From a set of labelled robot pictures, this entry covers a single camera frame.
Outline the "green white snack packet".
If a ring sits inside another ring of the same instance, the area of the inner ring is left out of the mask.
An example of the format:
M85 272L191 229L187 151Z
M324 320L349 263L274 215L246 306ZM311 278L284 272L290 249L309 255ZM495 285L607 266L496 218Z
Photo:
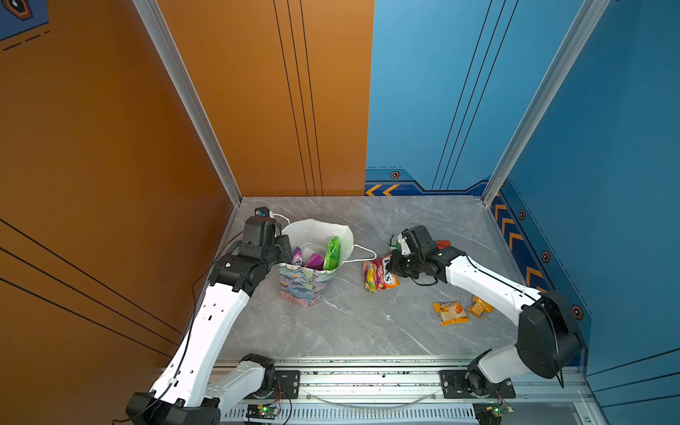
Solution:
M389 243L389 250L388 250L388 252L389 252L389 255L393 255L393 253L401 253L401 252L402 252L402 248L401 248L401 244L400 244L400 235L399 235L399 234L393 235L393 236L391 237L391 241L390 241L390 243Z

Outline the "green Lays chips bag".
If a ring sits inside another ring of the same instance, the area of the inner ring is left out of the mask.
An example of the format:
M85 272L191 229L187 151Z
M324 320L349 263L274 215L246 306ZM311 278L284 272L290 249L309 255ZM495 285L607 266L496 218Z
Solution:
M337 236L331 237L327 245L327 251L323 263L325 271L335 270L339 265L340 257L340 238Z

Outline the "purple berries candy bag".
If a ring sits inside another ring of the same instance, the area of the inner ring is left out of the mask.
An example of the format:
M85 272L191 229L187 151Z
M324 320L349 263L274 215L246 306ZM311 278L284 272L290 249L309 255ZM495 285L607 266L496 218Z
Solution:
M304 263L303 253L300 247L296 247L292 253L292 260L290 262L294 266L302 266Z

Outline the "magenta purple snack bag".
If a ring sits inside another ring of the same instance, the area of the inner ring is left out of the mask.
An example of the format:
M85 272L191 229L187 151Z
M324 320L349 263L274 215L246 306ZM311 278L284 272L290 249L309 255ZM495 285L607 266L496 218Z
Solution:
M325 258L318 254L314 253L308 262L306 262L305 267L313 270L323 270L324 269L324 261Z

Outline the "red small snack packet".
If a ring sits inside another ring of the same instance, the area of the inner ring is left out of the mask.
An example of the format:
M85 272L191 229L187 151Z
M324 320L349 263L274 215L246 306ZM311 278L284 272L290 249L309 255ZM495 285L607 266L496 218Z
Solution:
M451 243L449 241L445 240L439 240L437 241L437 246L440 251L446 249L447 247L451 247Z

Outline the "orange yellow snack packet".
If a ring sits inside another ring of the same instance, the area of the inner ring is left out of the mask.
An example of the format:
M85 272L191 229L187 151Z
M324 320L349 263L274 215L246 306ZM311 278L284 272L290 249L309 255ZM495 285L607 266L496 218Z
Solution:
M439 317L440 325L442 327L469 322L469 317L459 301L444 303L436 302L433 304L433 308Z

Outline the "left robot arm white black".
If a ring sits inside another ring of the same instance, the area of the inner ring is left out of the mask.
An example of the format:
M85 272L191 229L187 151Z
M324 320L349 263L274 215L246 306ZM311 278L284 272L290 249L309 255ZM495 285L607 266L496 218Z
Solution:
M237 317L277 264L292 259L290 239L267 207L244 224L241 240L216 260L201 302L173 359L147 392L136 392L126 407L134 424L218 424L249 395L274 388L274 361L248 354L211 384L209 378Z

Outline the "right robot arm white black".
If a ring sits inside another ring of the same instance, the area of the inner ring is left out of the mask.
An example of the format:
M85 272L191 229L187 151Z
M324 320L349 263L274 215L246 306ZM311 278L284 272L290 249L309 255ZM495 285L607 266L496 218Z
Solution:
M556 378L586 348L568 299L557 290L542 292L497 274L453 246L441 248L423 225L396 236L387 269L414 281L423 274L448 283L490 304L517 327L516 342L490 349L469 363L464 378L468 393L495 396L499 387L519 375Z

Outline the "colourful fruits candy bag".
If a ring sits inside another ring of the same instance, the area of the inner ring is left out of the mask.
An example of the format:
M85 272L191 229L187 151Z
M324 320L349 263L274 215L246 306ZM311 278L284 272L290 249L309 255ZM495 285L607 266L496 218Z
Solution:
M379 292L400 287L400 282L388 270L391 255L368 260L363 263L363 277L365 289L369 292Z

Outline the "floral paper bag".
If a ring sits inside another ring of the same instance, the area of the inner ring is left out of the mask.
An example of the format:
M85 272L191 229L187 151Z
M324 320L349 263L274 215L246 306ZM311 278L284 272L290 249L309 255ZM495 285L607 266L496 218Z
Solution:
M346 225L305 219L290 223L283 235L290 239L293 253L279 267L280 295L305 307L319 302L341 267L377 258L354 242Z

